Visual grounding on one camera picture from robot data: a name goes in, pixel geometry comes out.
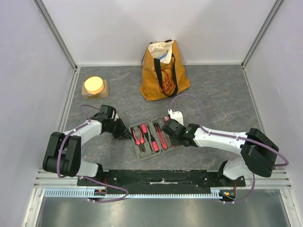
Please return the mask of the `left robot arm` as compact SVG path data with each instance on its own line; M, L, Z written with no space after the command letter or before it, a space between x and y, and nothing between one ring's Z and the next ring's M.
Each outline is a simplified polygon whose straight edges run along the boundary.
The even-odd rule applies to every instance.
M104 180L102 165L82 159L82 146L102 133L110 133L116 140L131 139L114 107L101 105L98 112L89 116L80 126L66 132L54 132L46 148L43 170L55 173L59 178L83 176L95 186Z

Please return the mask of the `grey plastic tool case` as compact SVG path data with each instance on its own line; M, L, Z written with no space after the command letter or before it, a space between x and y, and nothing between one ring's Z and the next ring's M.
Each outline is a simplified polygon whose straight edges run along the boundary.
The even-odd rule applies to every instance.
M173 143L172 138L161 129L168 119L168 116L162 116L129 127L139 160L152 158L163 152L179 148Z

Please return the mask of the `red flathead screwdriver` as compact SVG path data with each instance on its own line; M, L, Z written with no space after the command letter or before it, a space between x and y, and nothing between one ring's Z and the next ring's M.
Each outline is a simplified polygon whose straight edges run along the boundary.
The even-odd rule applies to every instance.
M149 138L149 134L148 134L148 132L147 132L146 125L145 125L144 123L141 124L141 128L142 128L142 131L143 131L143 133L144 133L144 135L145 135L145 138L147 139L147 141L148 141L148 143L149 143L149 145L150 145L151 151L152 151L152 146L151 146L151 143L150 143L150 138Z

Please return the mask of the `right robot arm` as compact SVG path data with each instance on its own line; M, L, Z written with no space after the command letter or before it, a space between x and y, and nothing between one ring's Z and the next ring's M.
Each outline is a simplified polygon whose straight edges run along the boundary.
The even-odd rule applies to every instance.
M222 186L228 186L242 175L269 178L275 167L279 148L255 128L249 132L226 132L201 128L192 123L185 127L174 119L168 119L161 130L177 145L216 148L237 154L237 159L224 161L220 166L217 181Z

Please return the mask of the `red black pliers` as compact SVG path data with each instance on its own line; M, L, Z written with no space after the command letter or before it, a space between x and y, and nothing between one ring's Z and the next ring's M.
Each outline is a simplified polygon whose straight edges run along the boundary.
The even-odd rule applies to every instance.
M138 146L139 151L141 153L145 154L146 149L145 149L145 146L144 146L145 141L144 141L143 133L141 132L140 129L138 129L138 132L139 132L139 135L140 135L139 137L137 137L134 128L131 128L131 133L133 135L135 145Z

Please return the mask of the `red phillips screwdriver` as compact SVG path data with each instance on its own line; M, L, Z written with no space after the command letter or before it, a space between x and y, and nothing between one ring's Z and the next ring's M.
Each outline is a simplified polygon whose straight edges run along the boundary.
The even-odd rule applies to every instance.
M155 140L153 134L151 133L150 128L149 128L148 125L147 125L147 128L148 128L148 131L149 131L149 134L150 134L150 137L151 137L151 143L152 143L153 150L154 150L155 152L159 152L158 144L157 144L157 142L156 142L156 140Z

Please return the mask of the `red utility knife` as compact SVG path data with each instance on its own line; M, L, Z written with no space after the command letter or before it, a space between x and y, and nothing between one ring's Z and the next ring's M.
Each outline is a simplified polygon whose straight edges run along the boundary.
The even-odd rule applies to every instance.
M166 140L164 138L164 135L162 133L162 130L160 128L160 125L157 123L157 122L154 122L153 123L153 126L158 134L158 137L159 137L159 140L160 140L160 143L161 143L161 146L164 150L167 150L168 149L168 145L166 143Z

